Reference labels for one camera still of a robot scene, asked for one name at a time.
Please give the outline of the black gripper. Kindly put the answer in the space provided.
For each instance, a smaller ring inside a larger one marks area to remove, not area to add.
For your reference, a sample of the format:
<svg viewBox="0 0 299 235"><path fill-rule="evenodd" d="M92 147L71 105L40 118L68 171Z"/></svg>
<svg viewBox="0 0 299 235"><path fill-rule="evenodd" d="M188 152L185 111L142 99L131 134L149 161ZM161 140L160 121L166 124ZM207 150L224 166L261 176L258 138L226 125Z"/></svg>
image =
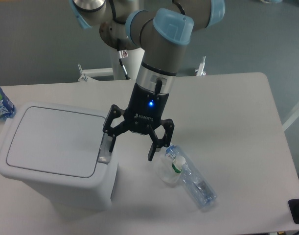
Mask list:
<svg viewBox="0 0 299 235"><path fill-rule="evenodd" d="M111 105L103 124L103 132L112 138L109 152L113 152L117 136L128 130L143 135L149 134L152 145L148 153L148 161L152 161L155 152L160 151L162 147L169 147L174 122L172 119L161 120L168 98L169 94L156 94L136 83L125 110L115 104ZM121 116L124 117L124 121L112 127L112 122ZM164 136L161 139L155 132L160 125L164 128Z"/></svg>

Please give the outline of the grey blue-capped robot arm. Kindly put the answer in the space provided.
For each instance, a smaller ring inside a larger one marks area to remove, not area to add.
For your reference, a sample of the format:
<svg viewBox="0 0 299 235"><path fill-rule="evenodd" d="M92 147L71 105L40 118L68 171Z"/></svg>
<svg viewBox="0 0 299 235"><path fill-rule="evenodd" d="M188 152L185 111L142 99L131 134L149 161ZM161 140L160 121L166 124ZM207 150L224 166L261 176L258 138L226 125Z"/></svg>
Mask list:
<svg viewBox="0 0 299 235"><path fill-rule="evenodd" d="M174 79L191 33L220 22L222 0L174 0L156 11L143 10L137 0L72 0L70 7L82 28L107 21L124 26L113 34L116 49L141 48L144 55L126 109L112 105L103 132L112 141L127 131L149 135L148 160L171 143L174 122L162 119Z"/></svg>

